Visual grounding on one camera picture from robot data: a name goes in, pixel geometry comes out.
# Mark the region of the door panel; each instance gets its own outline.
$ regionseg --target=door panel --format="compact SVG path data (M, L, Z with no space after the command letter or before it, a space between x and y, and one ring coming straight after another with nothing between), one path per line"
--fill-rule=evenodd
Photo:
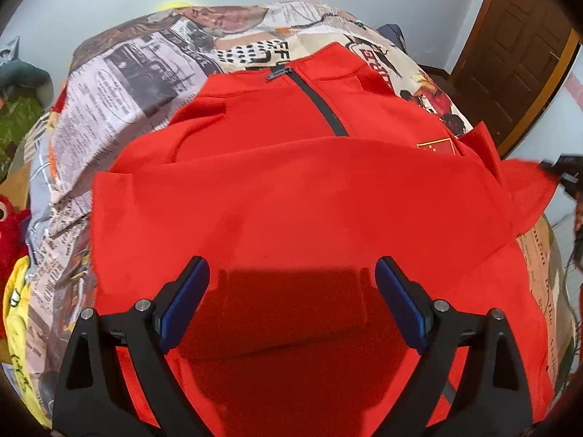
M553 0L492 0L454 81L460 109L500 144L549 80L570 32Z

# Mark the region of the blue gripper pad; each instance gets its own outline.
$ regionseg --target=blue gripper pad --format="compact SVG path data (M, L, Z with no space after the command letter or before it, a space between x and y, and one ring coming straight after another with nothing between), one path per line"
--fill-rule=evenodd
M429 347L427 334L433 324L431 299L419 284L407 279L390 256L377 261L374 275L405 343L423 354Z
M195 256L173 283L165 284L154 299L154 329L162 353L180 344L184 332L209 285L211 271L204 258Z

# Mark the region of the green fabric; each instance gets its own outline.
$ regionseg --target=green fabric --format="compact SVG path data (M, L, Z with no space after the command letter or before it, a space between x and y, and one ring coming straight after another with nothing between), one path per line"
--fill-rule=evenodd
M0 109L0 180L7 175L14 151L24 135L42 114L43 107L30 90L21 90Z

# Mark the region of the plush toy eye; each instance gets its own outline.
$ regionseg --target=plush toy eye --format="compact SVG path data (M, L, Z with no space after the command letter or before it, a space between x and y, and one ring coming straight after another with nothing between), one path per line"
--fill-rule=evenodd
M4 222L8 218L8 208L4 202L0 202L0 222Z

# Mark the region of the black zipper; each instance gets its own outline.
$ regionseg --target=black zipper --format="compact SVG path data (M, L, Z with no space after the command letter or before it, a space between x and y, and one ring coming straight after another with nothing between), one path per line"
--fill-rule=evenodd
M322 116L326 119L330 128L336 136L348 136L348 132L342 126L342 123L338 119L334 112L329 107L329 105L320 97L314 89L312 89L305 81L302 79L291 67L288 66L276 66L271 68L271 73L265 77L267 80L273 80L281 75L288 75L303 92L310 97L310 100L314 103L316 108L322 113Z

